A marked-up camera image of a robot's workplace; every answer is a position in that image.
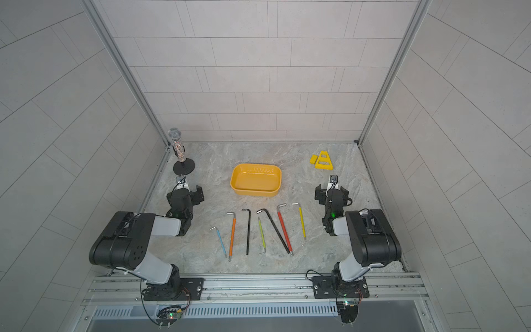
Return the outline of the yellow hex key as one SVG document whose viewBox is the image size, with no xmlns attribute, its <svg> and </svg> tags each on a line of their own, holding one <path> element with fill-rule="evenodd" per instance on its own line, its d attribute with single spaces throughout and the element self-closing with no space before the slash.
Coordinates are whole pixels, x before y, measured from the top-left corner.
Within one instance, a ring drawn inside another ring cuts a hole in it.
<svg viewBox="0 0 531 332">
<path fill-rule="evenodd" d="M 295 203 L 291 203 L 291 205 L 296 207 L 296 208 L 298 208 L 298 212 L 299 212 L 299 215 L 300 215 L 302 236 L 303 236 L 303 239 L 304 239 L 304 243 L 307 243 L 306 227 L 305 227 L 305 224 L 304 224 L 304 215 L 303 215 L 303 210 L 302 210 L 301 204 L 295 202 Z"/>
</svg>

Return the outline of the red hex key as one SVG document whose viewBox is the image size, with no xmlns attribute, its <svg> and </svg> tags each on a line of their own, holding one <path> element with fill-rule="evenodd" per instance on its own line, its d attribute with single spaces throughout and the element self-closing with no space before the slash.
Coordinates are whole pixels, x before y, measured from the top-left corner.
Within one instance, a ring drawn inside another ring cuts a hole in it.
<svg viewBox="0 0 531 332">
<path fill-rule="evenodd" d="M 281 227 L 282 227 L 282 230 L 283 230 L 283 235 L 286 239 L 286 244 L 287 244 L 287 247 L 288 249 L 290 250 L 290 255 L 293 256 L 293 248 L 291 246 L 291 243 L 290 243 L 290 239 L 289 239 L 289 236 L 288 236 L 288 232 L 287 232 L 287 229 L 286 229 L 286 226 L 285 226 L 285 223 L 283 221 L 283 217 L 282 217 L 282 212 L 281 212 L 281 208 L 282 207 L 285 207 L 287 206 L 287 203 L 282 203 L 282 204 L 279 204 L 277 206 L 277 215 L 279 217 L 279 221 L 280 221 L 280 224 L 281 224 Z"/>
</svg>

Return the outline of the green hex key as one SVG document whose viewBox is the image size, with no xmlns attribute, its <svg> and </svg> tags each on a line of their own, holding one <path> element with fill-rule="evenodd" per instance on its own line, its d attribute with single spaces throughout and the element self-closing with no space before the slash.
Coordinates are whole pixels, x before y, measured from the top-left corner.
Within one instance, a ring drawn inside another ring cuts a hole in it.
<svg viewBox="0 0 531 332">
<path fill-rule="evenodd" d="M 262 248 L 264 249 L 264 251 L 261 254 L 265 254 L 267 251 L 267 247 L 266 247 L 266 242 L 265 242 L 264 229 L 263 229 L 260 217 L 258 217 L 258 224 L 259 224 L 259 231 L 261 235 Z"/>
</svg>

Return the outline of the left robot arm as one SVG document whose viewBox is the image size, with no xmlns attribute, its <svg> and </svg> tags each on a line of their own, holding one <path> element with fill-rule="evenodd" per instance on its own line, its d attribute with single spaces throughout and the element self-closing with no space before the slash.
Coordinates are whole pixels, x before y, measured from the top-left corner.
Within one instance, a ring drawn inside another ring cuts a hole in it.
<svg viewBox="0 0 531 332">
<path fill-rule="evenodd" d="M 118 211 L 113 215 L 89 251 L 96 266 L 119 269 L 142 279 L 145 301 L 200 300 L 203 278 L 181 279 L 179 269 L 148 251 L 153 237 L 183 237 L 192 225 L 193 207 L 205 200 L 203 189 L 192 192 L 180 185 L 167 194 L 170 210 L 154 213 Z"/>
</svg>

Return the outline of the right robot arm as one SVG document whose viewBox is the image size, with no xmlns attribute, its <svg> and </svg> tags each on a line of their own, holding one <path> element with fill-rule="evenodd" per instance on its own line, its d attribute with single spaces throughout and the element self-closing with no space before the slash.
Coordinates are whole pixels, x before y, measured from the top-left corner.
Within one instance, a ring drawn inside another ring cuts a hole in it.
<svg viewBox="0 0 531 332">
<path fill-rule="evenodd" d="M 324 206 L 322 224 L 331 236 L 346 236 L 351 253 L 338 262 L 331 273 L 335 294 L 345 297 L 362 289 L 362 280 L 373 268 L 383 268 L 402 257 L 402 247 L 390 223 L 380 209 L 344 211 L 350 198 L 348 190 L 329 185 L 315 188 L 315 200 Z"/>
</svg>

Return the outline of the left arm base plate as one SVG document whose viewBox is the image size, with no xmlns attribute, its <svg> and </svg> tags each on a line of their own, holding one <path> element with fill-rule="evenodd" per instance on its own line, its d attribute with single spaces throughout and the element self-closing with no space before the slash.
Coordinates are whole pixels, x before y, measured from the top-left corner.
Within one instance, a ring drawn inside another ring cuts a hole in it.
<svg viewBox="0 0 531 332">
<path fill-rule="evenodd" d="M 194 277 L 181 278 L 178 286 L 172 280 L 164 285 L 147 284 L 141 292 L 142 299 L 157 302 L 198 301 L 203 293 L 204 282 L 204 278 Z"/>
</svg>

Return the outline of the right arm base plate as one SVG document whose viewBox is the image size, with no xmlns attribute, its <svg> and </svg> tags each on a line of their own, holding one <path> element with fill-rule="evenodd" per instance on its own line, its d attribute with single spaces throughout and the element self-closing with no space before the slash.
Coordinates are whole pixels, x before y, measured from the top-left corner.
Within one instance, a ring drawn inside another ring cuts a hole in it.
<svg viewBox="0 0 531 332">
<path fill-rule="evenodd" d="M 366 279 L 345 282 L 340 277 L 314 275 L 310 277 L 316 299 L 362 299 L 370 297 Z"/>
</svg>

